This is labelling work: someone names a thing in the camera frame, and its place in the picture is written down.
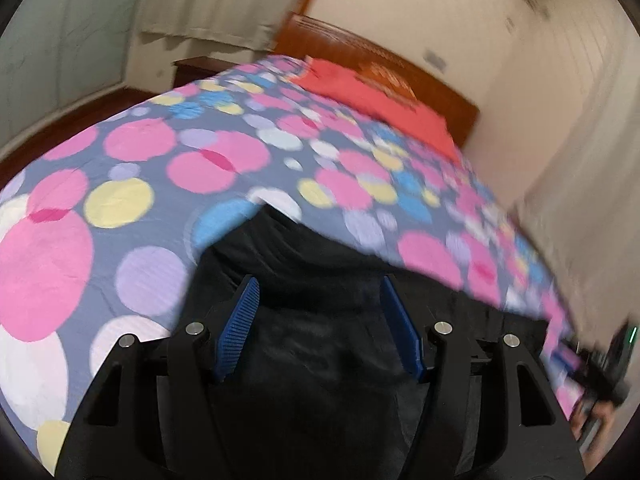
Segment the yellow circle pattern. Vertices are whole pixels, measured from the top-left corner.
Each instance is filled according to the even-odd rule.
[[[114,229],[139,220],[153,203],[154,190],[143,180],[110,180],[87,197],[84,217],[95,227]]]
[[[520,256],[515,257],[515,264],[518,270],[525,276],[529,273],[529,264]]]
[[[298,192],[307,202],[320,209],[329,209],[334,206],[333,197],[327,195],[320,184],[311,178],[298,181]]]
[[[380,148],[374,148],[371,152],[374,158],[385,168],[391,171],[402,171],[404,164],[402,160],[396,156],[389,155],[387,152],[383,152]]]
[[[422,198],[431,207],[440,207],[440,197],[430,189],[425,189],[422,192]]]
[[[215,79],[203,79],[199,83],[200,88],[209,92],[222,92],[225,87],[220,86]]]
[[[340,117],[341,119],[344,119],[345,121],[349,121],[351,124],[358,124],[356,122],[356,119],[354,119],[353,117],[349,117],[348,115],[343,114],[340,110],[338,110],[335,113],[338,117]]]
[[[69,423],[64,420],[47,420],[38,428],[36,447],[42,465],[52,475],[58,463],[58,456],[65,441]]]
[[[184,96],[177,93],[172,95],[161,94],[149,99],[149,102],[155,105],[162,105],[162,106],[173,106],[173,105],[180,104],[183,101],[184,101]]]
[[[511,227],[507,222],[502,222],[500,224],[500,231],[502,231],[504,235],[510,240],[513,240],[516,236],[516,233],[513,230],[513,227]]]
[[[230,115],[240,115],[244,111],[236,103],[216,106],[216,110],[220,110],[221,112],[224,112],[225,114],[230,114]]]
[[[386,182],[368,182],[362,178],[358,179],[358,184],[360,184],[360,187],[369,193],[376,202],[392,205],[398,201],[398,194],[391,184]]]
[[[243,81],[233,81],[234,85],[240,87],[242,90],[246,90],[249,94],[261,94],[264,89],[261,86],[253,83],[245,83]]]
[[[402,158],[409,158],[411,156],[394,142],[389,142],[388,140],[383,139],[376,139],[375,143],[377,147],[379,147],[381,150],[385,150],[391,153],[391,155],[401,156]]]

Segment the wooden nightstand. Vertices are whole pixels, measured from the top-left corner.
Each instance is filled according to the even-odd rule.
[[[213,59],[212,57],[190,57],[174,61],[177,67],[174,76],[174,88],[184,86],[197,79],[206,79],[236,66],[236,63]]]

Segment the wooden headboard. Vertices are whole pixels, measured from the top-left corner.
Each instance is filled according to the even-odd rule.
[[[368,62],[386,66],[407,80],[418,100],[447,120],[449,133],[460,148],[479,113],[475,104],[417,65],[356,34],[307,16],[290,15],[273,53],[298,59],[317,57],[352,70]]]

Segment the wall switch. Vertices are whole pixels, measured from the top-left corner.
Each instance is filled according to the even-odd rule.
[[[447,62],[433,50],[427,50],[427,52],[424,53],[424,60],[442,73],[447,69]]]

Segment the baseboard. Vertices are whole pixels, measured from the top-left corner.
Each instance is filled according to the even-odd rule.
[[[0,149],[0,189],[51,148],[153,95],[118,84],[80,99],[23,130]]]

